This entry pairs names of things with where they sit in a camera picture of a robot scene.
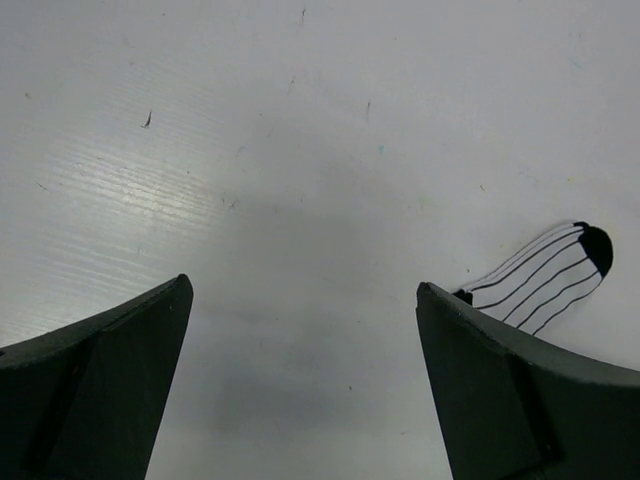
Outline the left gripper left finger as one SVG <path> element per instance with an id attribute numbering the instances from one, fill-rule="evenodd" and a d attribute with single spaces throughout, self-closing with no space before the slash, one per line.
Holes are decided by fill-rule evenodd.
<path id="1" fill-rule="evenodd" d="M 145 478 L 192 301 L 180 274 L 2 347 L 2 478 Z"/>

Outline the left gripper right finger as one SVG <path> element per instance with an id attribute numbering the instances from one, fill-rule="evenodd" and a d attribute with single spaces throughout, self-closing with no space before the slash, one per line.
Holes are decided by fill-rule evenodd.
<path id="1" fill-rule="evenodd" d="M 636 479 L 639 374 L 521 332 L 432 283 L 416 317 L 456 479 Z"/>

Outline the white sock black toe heel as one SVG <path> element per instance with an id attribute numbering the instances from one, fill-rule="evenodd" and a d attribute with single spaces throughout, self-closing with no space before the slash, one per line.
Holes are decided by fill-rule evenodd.
<path id="1" fill-rule="evenodd" d="M 608 275 L 613 259 L 606 231 L 584 221 L 568 221 L 543 232 L 453 295 L 535 336 L 586 300 Z"/>

